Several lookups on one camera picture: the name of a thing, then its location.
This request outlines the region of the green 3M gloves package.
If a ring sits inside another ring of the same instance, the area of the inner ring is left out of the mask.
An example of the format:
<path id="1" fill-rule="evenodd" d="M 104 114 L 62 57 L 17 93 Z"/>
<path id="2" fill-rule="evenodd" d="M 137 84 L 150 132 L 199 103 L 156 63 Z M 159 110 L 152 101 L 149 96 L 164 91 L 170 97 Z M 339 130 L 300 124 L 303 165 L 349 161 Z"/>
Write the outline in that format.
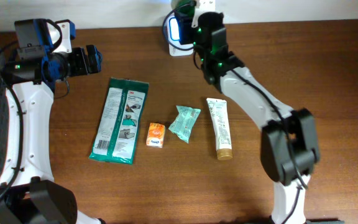
<path id="1" fill-rule="evenodd" d="M 91 160 L 133 164 L 148 90 L 146 82 L 110 79 Z"/>

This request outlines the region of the white tube gold cap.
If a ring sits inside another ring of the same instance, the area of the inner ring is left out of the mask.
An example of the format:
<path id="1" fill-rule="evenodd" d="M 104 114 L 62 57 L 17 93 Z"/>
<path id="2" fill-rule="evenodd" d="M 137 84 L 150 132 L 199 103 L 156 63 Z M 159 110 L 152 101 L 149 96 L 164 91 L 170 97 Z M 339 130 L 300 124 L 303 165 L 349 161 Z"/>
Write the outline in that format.
<path id="1" fill-rule="evenodd" d="M 232 141 L 227 115 L 227 101 L 216 98 L 206 99 L 216 137 L 216 154 L 220 161 L 233 158 Z"/>

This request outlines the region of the teal snack packet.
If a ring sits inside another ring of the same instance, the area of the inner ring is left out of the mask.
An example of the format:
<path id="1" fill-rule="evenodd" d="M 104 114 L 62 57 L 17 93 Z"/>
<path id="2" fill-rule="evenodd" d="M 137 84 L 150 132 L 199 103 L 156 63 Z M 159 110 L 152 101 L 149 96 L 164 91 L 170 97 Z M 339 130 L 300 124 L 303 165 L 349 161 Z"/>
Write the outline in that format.
<path id="1" fill-rule="evenodd" d="M 177 105 L 177 111 L 178 116 L 168 129 L 188 144 L 192 128 L 195 125 L 201 110 L 198 108 Z"/>

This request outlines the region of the small orange carton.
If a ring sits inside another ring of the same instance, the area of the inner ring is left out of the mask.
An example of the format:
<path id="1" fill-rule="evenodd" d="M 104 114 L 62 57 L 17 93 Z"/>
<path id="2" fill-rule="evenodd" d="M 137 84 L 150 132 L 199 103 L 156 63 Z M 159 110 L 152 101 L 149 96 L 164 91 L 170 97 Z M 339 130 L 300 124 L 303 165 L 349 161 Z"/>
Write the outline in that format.
<path id="1" fill-rule="evenodd" d="M 150 123 L 147 133 L 146 145 L 163 148 L 166 127 L 159 123 Z"/>

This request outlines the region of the green lid jar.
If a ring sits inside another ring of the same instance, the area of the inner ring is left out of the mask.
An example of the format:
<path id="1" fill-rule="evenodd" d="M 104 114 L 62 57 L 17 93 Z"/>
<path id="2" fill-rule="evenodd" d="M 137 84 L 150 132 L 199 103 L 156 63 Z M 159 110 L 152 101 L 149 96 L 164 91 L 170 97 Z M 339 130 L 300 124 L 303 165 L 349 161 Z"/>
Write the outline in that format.
<path id="1" fill-rule="evenodd" d="M 171 7 L 176 12 L 182 13 L 187 16 L 193 16 L 195 13 L 195 0 L 171 0 Z"/>

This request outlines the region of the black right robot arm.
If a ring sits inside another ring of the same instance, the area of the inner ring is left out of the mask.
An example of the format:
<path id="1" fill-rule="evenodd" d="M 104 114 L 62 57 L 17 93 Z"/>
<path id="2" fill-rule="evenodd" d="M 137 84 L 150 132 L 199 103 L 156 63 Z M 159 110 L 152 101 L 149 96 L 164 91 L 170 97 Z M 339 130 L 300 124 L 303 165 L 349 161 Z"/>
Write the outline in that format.
<path id="1" fill-rule="evenodd" d="M 237 103 L 261 132 L 260 161 L 273 181 L 271 223 L 307 223 L 305 195 L 320 160 L 313 115 L 294 110 L 269 93 L 229 50 L 221 12 L 196 14 L 195 2 L 173 9 L 179 43 L 199 56 L 204 79 Z"/>

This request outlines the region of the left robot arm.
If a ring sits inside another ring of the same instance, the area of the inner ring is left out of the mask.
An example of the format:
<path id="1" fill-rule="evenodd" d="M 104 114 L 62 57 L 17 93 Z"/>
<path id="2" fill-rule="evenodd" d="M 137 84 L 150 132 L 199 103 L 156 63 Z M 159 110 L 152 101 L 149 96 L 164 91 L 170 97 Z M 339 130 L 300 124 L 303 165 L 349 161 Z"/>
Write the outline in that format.
<path id="1" fill-rule="evenodd" d="M 0 223 L 102 223 L 77 209 L 76 198 L 54 182 L 49 158 L 49 119 L 55 83 L 101 70 L 93 45 L 8 62 L 0 71 L 9 107 Z"/>

